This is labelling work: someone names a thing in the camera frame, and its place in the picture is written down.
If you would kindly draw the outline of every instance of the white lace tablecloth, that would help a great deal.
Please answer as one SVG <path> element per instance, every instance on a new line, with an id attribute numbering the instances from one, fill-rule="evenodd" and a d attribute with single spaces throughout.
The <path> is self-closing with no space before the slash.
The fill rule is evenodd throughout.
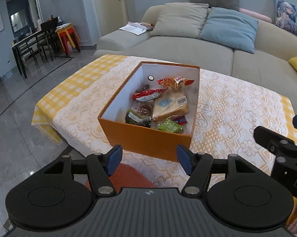
<path id="1" fill-rule="evenodd" d="M 73 98 L 53 118 L 53 127 L 85 156 L 111 149 L 97 117 L 141 61 L 158 60 L 127 57 Z M 209 153 L 214 158 L 227 158 L 228 154 L 237 153 L 270 174 L 274 156 L 255 143 L 253 130 L 262 125 L 288 136 L 297 144 L 293 116 L 288 98 L 246 81 L 200 69 L 198 110 L 190 149 Z M 188 179 L 176 162 L 129 151 L 124 151 L 122 162 L 139 170 L 159 187 L 181 189 Z M 211 184 L 223 178 L 215 175 Z"/>

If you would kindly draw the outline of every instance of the orange box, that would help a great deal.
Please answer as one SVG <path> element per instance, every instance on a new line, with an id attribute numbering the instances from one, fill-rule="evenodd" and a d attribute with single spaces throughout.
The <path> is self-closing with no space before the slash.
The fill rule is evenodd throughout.
<path id="1" fill-rule="evenodd" d="M 153 76 L 154 80 L 150 81 L 148 76 Z M 186 115 L 188 122 L 186 132 L 189 134 L 175 134 L 126 124 L 125 114 L 134 103 L 132 94 L 135 90 L 145 84 L 149 84 L 150 89 L 159 89 L 161 86 L 157 80 L 167 76 L 181 76 L 195 80 L 194 83 L 185 87 L 190 110 L 190 113 Z M 197 113 L 199 82 L 200 70 L 197 66 L 142 61 L 126 78 L 98 116 L 109 143 L 112 146 L 120 144 L 127 151 L 177 161 L 176 146 L 183 144 L 190 147 Z"/>

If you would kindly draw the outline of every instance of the patterned pillow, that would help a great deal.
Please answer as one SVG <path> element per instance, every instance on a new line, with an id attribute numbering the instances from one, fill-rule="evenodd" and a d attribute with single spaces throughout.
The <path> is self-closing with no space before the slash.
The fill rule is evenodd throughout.
<path id="1" fill-rule="evenodd" d="M 297 6 L 283 0 L 274 0 L 276 5 L 275 25 L 297 36 Z"/>

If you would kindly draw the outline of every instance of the gray tile floor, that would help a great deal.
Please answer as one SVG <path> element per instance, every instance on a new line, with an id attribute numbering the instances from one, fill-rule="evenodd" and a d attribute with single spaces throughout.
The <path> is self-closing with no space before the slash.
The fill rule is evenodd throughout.
<path id="1" fill-rule="evenodd" d="M 93 50 L 73 51 L 72 58 L 38 59 L 39 66 L 28 65 L 28 78 L 17 68 L 0 80 L 0 236 L 8 218 L 5 198 L 10 189 L 54 159 L 66 148 L 56 145 L 31 126 L 36 103 L 51 89 L 87 65 Z"/>

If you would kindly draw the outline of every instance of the sofa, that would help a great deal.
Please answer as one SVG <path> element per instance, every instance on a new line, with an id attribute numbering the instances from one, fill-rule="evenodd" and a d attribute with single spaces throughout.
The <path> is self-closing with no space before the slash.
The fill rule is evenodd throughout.
<path id="1" fill-rule="evenodd" d="M 150 7 L 142 22 L 155 25 L 162 9 L 163 5 Z M 297 72 L 288 63 L 297 56 L 297 36 L 262 20 L 258 23 L 254 54 L 200 39 L 150 37 L 149 31 L 137 36 L 122 30 L 99 39 L 94 57 L 105 54 L 197 65 L 236 77 L 288 97 L 297 114 Z"/>

